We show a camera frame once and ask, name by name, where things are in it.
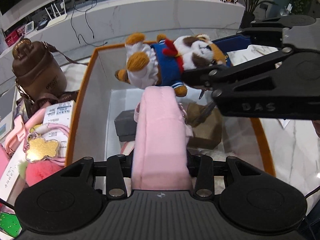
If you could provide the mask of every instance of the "striped cuff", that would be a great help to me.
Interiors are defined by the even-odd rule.
[[[182,83],[182,82],[177,82],[177,83],[173,84],[171,87],[172,87],[173,89],[176,89],[176,88],[182,87],[182,86],[183,86],[183,83]]]

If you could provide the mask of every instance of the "red bow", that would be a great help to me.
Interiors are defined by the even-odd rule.
[[[178,55],[178,51],[173,44],[173,41],[165,40],[164,43],[167,45],[167,48],[162,50],[162,53],[168,57],[176,57]]]

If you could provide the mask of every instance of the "flower-shaped keychain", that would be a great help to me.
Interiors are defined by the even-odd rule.
[[[59,145],[57,140],[45,140],[36,132],[30,133],[24,148],[26,159],[30,163],[54,159],[58,156]]]

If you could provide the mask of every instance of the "pink fabric bag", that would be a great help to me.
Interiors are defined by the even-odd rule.
[[[135,111],[138,123],[132,189],[191,190],[186,145],[192,130],[171,87],[147,87]]]

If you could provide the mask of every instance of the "wall outlet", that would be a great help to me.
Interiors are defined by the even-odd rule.
[[[268,10],[268,5],[265,3],[260,4],[260,8],[264,10]]]

